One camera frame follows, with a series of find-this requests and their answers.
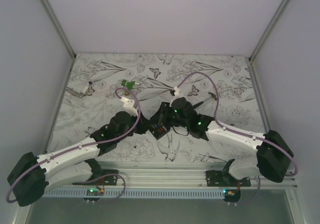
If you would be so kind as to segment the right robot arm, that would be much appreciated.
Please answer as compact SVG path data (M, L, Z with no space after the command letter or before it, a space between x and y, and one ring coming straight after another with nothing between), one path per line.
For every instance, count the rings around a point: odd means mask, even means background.
M196 139L221 142L248 153L246 159L232 158L225 164L221 179L227 186L255 175L281 183L294 157L278 132L254 133L218 123L214 117L198 114L184 97L172 103L162 102L150 120L149 130L156 139L162 138L173 127L183 127Z

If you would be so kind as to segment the black fuse box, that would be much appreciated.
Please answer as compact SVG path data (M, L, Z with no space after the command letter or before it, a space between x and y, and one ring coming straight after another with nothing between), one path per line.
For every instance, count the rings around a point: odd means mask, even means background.
M170 132L170 128L158 124L152 124L148 130L156 140L161 139L163 136Z

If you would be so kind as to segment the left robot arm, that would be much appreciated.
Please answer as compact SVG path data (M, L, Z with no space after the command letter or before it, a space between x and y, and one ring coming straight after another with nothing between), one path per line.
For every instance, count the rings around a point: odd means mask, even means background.
M39 200L51 189L66 184L98 184L102 168L96 158L117 147L128 136L145 134L150 121L143 115L131 116L120 111L110 122L70 147L35 156L24 154L7 177L9 194L20 207Z

